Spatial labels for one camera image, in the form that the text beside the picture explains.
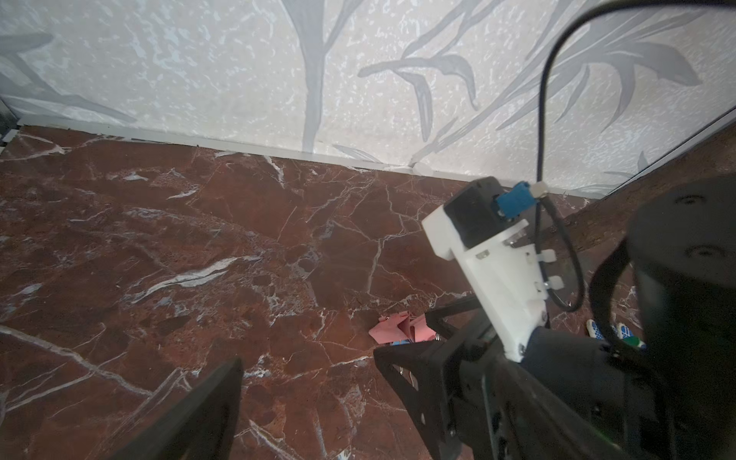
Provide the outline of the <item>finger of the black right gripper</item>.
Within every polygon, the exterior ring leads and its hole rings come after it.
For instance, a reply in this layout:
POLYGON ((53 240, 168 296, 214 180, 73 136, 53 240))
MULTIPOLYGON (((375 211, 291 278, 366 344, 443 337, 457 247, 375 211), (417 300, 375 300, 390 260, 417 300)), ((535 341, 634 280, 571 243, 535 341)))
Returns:
POLYGON ((453 338, 379 347, 374 362, 433 459, 475 459, 477 341, 453 338))
POLYGON ((462 329, 477 312, 483 312, 481 303, 474 294, 455 299, 425 313, 427 327, 436 333, 439 339, 450 339, 462 329))

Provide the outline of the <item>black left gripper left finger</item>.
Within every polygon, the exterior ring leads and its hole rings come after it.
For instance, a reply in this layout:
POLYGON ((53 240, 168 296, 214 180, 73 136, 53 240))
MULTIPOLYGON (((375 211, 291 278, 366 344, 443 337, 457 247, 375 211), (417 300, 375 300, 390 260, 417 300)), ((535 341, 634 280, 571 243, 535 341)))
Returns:
POLYGON ((229 360, 113 459, 227 459, 239 420, 243 363, 229 360))

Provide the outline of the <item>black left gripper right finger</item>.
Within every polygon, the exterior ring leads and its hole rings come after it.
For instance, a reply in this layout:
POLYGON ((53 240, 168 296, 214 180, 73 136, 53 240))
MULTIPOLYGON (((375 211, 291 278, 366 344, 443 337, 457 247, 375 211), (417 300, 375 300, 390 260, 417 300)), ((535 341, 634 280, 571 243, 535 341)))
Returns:
POLYGON ((481 450, 488 459, 625 459, 560 398, 521 367, 490 367, 481 388, 488 419, 481 450))

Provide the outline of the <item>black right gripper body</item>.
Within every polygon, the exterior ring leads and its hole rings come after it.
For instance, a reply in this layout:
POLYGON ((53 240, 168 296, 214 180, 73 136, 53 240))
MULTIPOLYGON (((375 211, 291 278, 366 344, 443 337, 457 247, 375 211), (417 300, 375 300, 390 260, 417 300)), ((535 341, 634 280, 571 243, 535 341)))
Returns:
POLYGON ((430 356, 438 385, 427 397, 437 418, 425 410, 425 440, 433 459, 457 459, 469 448, 475 459, 512 457, 508 421, 493 389, 496 359, 503 347, 488 321, 471 321, 461 328, 440 322, 442 344, 430 356))

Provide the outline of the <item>large pink binder clip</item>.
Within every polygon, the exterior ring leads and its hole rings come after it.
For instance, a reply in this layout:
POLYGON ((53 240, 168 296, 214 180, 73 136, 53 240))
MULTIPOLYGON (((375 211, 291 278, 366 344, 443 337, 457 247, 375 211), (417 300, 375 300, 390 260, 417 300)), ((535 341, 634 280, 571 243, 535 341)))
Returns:
POLYGON ((396 312, 382 316, 379 322, 369 331, 380 345, 400 345, 435 340, 437 333, 427 324, 424 314, 415 316, 410 312, 396 312))

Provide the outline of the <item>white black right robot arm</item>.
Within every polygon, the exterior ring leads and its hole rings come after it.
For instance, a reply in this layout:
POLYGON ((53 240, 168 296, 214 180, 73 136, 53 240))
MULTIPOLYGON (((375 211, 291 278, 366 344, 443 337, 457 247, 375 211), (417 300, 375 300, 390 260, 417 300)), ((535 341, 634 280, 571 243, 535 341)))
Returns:
POLYGON ((594 272, 600 337, 551 330, 551 250, 517 245, 542 183, 470 183, 423 222, 473 294, 431 310, 435 341, 374 360, 435 459, 731 459, 735 178, 656 197, 594 272))

